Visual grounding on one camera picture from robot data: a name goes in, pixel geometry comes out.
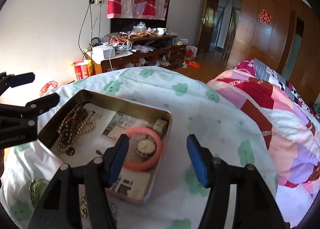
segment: television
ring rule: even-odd
[[[140,21],[146,24],[146,27],[158,28],[167,26],[167,17],[169,11],[168,2],[167,13],[164,20],[158,19],[142,19],[142,18],[111,18],[110,19],[110,33],[117,33],[121,31],[131,31],[133,26],[137,26]]]

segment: wooden floor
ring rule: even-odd
[[[217,75],[221,74],[227,64],[227,60],[222,59],[219,52],[216,52],[215,54],[211,52],[198,54],[194,61],[199,63],[201,67],[198,69],[191,66],[188,66],[187,69],[181,67],[175,71],[192,79],[207,83]]]

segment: chinese character decoration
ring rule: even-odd
[[[267,13],[265,9],[263,9],[261,14],[259,14],[259,18],[262,23],[266,23],[267,25],[271,24],[270,22],[271,15]]]

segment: wooden panel wall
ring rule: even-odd
[[[270,25],[260,22],[258,14],[262,9],[271,14]],[[320,22],[302,0],[242,0],[236,37],[226,69],[233,69],[251,57],[275,70],[282,68],[285,60],[281,58],[284,55],[286,59],[289,54],[295,31],[291,11],[304,21],[304,32],[289,81],[302,98],[314,102],[320,93]]]

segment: watch face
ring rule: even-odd
[[[137,151],[143,155],[152,155],[156,151],[156,144],[148,139],[143,139],[138,142]]]

